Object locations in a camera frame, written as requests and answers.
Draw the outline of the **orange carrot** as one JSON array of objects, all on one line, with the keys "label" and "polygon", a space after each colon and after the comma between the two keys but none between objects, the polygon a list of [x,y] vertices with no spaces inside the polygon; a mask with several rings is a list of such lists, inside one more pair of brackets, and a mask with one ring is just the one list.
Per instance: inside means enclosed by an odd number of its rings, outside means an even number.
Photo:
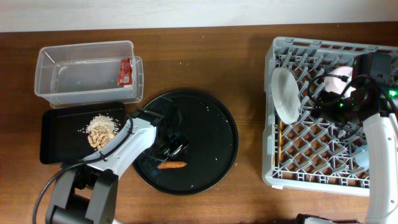
[{"label": "orange carrot", "polygon": [[186,165],[187,163],[183,161],[170,161],[162,163],[158,166],[158,169],[179,169],[185,167]]}]

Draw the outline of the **blue cup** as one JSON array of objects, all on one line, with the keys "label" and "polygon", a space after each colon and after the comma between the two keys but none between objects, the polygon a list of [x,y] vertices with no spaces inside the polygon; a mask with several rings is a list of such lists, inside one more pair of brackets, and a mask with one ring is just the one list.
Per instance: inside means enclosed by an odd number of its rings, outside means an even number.
[{"label": "blue cup", "polygon": [[368,145],[362,145],[356,148],[355,150],[356,155],[354,156],[354,161],[360,167],[365,169],[369,169],[369,149]]}]

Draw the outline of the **food scraps and rice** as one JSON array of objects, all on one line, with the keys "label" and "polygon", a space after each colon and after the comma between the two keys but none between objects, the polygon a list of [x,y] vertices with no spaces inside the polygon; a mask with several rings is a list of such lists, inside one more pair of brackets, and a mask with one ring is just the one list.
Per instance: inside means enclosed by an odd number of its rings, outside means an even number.
[{"label": "food scraps and rice", "polygon": [[118,119],[106,115],[96,115],[83,128],[78,130],[83,133],[88,141],[88,144],[95,150],[100,151],[112,140],[120,130],[120,123]]}]

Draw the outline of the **grey plate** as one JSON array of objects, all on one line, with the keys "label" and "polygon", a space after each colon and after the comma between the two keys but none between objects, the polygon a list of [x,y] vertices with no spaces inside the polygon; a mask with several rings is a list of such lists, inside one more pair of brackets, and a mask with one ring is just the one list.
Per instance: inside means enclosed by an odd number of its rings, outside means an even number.
[{"label": "grey plate", "polygon": [[300,116],[300,93],[295,77],[287,68],[275,68],[271,77],[272,100],[285,124],[292,124]]}]

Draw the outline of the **wooden chopstick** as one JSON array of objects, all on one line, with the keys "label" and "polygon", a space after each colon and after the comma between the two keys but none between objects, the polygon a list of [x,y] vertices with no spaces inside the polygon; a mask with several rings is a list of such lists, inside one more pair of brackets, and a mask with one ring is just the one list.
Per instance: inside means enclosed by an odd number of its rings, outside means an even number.
[{"label": "wooden chopstick", "polygon": [[278,133],[278,165],[280,165],[282,160],[282,130],[283,130],[283,122],[279,119],[279,133]]}]

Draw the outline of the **red snack wrapper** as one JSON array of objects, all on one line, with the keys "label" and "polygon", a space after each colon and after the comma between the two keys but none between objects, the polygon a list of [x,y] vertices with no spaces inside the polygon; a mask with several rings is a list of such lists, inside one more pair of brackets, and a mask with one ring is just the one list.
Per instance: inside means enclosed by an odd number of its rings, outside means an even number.
[{"label": "red snack wrapper", "polygon": [[132,67],[130,58],[121,60],[118,76],[118,85],[131,85],[132,84]]}]

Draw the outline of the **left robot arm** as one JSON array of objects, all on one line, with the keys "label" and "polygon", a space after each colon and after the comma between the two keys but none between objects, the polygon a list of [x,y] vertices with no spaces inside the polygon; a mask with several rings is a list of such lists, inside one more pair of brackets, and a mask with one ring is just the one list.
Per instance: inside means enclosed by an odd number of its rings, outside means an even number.
[{"label": "left robot arm", "polygon": [[182,115],[176,102],[156,98],[126,118],[126,124],[102,149],[60,169],[45,215],[46,223],[116,223],[118,182],[140,159],[150,170],[179,169],[177,156],[188,141],[179,133]]}]

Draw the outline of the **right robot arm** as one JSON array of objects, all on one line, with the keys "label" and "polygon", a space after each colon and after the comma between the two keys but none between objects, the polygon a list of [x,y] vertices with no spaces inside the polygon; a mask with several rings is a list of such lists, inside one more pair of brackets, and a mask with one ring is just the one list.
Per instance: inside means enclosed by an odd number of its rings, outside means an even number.
[{"label": "right robot arm", "polygon": [[311,115],[347,128],[362,127],[369,152],[369,207],[366,223],[397,223],[397,84],[389,54],[357,55],[344,93],[321,91]]}]

